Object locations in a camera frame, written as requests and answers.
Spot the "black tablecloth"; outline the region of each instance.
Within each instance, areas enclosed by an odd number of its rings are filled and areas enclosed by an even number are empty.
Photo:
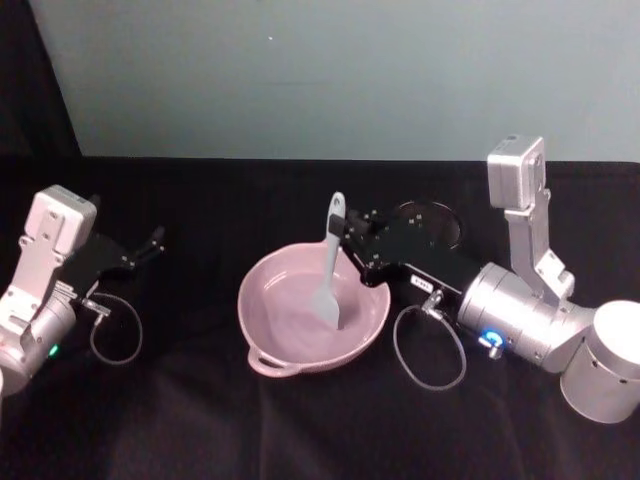
[[[576,275],[573,300],[640,300],[639,168],[550,163],[551,242]],[[631,479],[640,476],[640,417],[589,422],[558,377],[468,346],[463,384],[441,394],[411,383],[387,325],[341,369],[286,380],[248,366],[236,300],[251,266],[281,246],[320,241],[331,194],[385,209],[434,199],[465,221],[464,253],[509,265],[507,226],[489,206],[483,162],[84,159],[0,166],[0,281],[18,258],[33,194],[60,183],[102,205],[96,229],[135,247],[157,224],[166,255],[114,286],[140,312],[133,364],[62,351],[5,399],[4,479]],[[455,365],[451,345],[407,322],[417,373]]]

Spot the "pink bowl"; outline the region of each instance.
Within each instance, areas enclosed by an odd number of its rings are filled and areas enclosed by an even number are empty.
[[[342,249],[332,282],[340,329],[311,312],[326,256],[324,241],[289,245],[264,257],[244,277],[238,316],[256,372],[282,378],[336,368],[362,353],[382,330],[391,305],[389,287],[360,283]]]

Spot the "black curtain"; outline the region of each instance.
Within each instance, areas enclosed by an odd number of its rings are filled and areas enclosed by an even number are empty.
[[[0,0],[0,155],[81,155],[26,0]]]

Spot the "spatula head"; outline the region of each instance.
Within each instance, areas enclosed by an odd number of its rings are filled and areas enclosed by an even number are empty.
[[[340,328],[340,306],[333,293],[319,288],[311,299],[311,310],[326,324],[338,330]]]

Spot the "gray spatula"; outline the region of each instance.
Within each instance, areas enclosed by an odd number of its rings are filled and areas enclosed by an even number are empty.
[[[340,306],[336,297],[331,291],[331,280],[333,280],[333,271],[338,258],[338,248],[340,247],[340,238],[329,231],[329,222],[331,215],[337,215],[340,218],[345,217],[346,202],[344,195],[340,192],[333,194],[331,204],[329,205],[329,213],[327,214],[327,261],[324,267],[324,278],[322,284],[313,294],[311,298],[312,311],[324,320],[329,326],[340,329]]]

